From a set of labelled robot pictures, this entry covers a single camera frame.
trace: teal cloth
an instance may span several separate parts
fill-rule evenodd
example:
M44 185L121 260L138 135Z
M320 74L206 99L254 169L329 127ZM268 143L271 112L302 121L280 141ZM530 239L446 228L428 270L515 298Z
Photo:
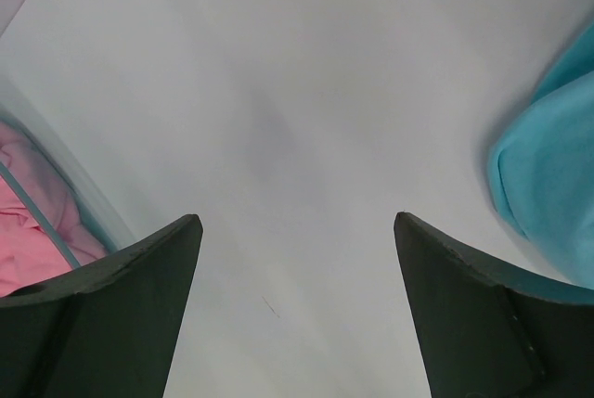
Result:
M488 162L498 213L594 288L594 24L562 55Z

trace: pink fabric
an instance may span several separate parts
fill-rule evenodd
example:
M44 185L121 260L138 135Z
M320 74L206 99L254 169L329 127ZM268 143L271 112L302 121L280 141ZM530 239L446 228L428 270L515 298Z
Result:
M106 255L84 228L68 186L20 132L0 122L0 162L82 264ZM51 239L0 177L0 297L71 270Z

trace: scratch mark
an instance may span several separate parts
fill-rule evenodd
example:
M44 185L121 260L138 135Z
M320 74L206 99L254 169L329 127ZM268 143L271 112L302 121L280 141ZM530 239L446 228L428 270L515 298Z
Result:
M278 319L280 319L280 316L278 315L278 313L277 313L277 312L275 312L275 309L274 309L274 308L272 308L272 305L270 305L270 304L268 303L268 301L266 300L266 298L265 298L264 296L262 296L262 300L265 302L265 304L266 304L266 305L268 305L268 308L269 308L269 309L272 311L272 313L274 313L274 314L275 314L275 316L276 316Z

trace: white table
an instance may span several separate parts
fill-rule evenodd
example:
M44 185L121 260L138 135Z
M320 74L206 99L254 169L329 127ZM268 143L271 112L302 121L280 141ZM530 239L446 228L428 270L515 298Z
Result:
M167 397L425 398L394 216L556 276L496 218L484 159L593 7L28 0L0 93L133 238L200 215Z

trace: turquoise fabric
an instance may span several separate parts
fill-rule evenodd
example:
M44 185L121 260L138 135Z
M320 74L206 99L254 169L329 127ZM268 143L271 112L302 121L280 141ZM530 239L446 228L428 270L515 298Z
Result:
M594 288L594 24L493 148L499 214L577 284Z

